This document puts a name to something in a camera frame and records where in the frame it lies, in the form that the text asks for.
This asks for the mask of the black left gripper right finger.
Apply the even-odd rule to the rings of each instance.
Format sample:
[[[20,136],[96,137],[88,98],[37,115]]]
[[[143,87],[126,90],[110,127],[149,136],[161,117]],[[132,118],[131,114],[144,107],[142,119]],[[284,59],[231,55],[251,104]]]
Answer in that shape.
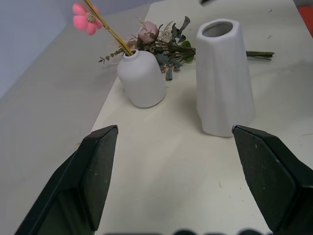
[[[239,125],[232,133],[247,185],[269,229],[312,233],[312,169],[274,135]]]

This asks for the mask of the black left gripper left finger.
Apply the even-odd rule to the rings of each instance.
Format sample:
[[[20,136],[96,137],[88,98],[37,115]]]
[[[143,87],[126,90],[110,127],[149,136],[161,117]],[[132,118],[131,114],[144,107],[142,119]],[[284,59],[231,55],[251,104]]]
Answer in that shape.
[[[17,235],[93,235],[112,176],[117,125],[91,132],[52,174]]]

